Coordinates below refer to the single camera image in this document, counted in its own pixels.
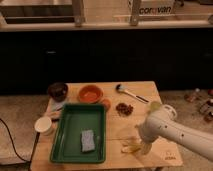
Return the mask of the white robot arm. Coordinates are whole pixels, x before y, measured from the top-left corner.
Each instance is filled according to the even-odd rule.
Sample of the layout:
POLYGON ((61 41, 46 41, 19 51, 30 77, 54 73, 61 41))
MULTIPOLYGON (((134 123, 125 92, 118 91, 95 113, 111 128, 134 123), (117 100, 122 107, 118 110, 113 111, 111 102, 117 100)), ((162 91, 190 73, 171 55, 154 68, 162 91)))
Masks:
POLYGON ((161 136, 213 162, 213 134, 179 124, 175 122, 176 117, 177 112, 170 105, 151 112, 139 125, 141 140, 152 144, 161 136))

